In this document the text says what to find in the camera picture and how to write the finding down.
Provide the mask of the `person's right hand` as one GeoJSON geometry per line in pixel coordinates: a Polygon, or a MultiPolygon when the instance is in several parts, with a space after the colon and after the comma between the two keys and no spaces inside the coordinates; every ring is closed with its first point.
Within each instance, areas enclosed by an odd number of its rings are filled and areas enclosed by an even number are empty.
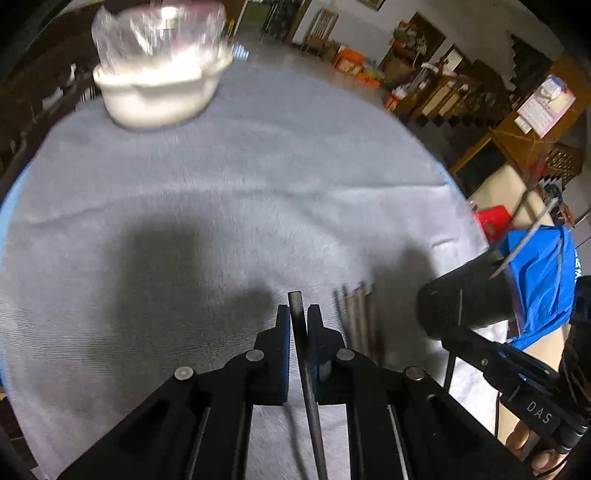
{"type": "Polygon", "coordinates": [[[535,433],[523,421],[518,421],[505,446],[525,460],[537,478],[554,479],[565,466],[568,455],[548,448],[542,440],[533,444],[533,438],[536,438],[535,433]]]}

